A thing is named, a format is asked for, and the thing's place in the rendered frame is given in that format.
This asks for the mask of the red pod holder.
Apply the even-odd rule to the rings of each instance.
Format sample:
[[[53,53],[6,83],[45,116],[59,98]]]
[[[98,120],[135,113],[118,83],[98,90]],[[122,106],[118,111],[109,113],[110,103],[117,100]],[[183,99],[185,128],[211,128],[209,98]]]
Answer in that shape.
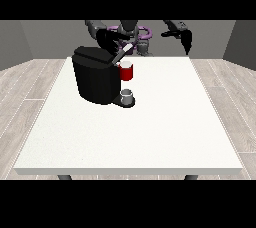
[[[123,61],[119,64],[120,79],[129,81],[133,78],[133,64],[130,61]]]

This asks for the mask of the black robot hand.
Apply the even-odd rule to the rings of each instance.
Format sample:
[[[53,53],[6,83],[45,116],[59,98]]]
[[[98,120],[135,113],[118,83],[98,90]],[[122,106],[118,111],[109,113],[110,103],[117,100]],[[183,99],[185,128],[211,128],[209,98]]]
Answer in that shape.
[[[129,40],[130,37],[124,34],[109,31],[107,29],[99,29],[96,33],[96,40],[98,45],[107,50],[111,55],[115,55],[118,52],[119,40]]]
[[[183,31],[166,31],[161,34],[162,37],[175,37],[181,40],[185,53],[189,54],[192,47],[192,32],[190,30]]]

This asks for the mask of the black coffee machine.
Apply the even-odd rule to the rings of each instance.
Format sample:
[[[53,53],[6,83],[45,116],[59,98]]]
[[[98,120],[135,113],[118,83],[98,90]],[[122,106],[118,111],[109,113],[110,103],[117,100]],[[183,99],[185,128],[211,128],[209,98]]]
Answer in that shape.
[[[74,51],[72,63],[79,94],[94,104],[131,108],[135,98],[124,103],[120,68],[112,63],[113,59],[113,55],[99,47],[80,46]]]

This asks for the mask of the small grey cup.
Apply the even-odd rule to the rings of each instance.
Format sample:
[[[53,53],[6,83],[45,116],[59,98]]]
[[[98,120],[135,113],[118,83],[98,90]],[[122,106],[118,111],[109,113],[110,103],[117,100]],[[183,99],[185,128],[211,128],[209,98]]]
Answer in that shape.
[[[129,105],[133,101],[133,93],[130,89],[123,89],[120,92],[120,96],[121,96],[121,103],[124,105]]]

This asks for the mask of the pale grey machine lid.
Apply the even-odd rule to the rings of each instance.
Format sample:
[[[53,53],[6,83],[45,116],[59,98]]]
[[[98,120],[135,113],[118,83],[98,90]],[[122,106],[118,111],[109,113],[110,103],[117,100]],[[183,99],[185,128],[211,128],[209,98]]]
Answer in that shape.
[[[123,57],[124,55],[133,48],[133,44],[129,43],[127,44],[119,53],[118,55],[113,59],[112,63],[115,65],[116,63],[118,63]]]

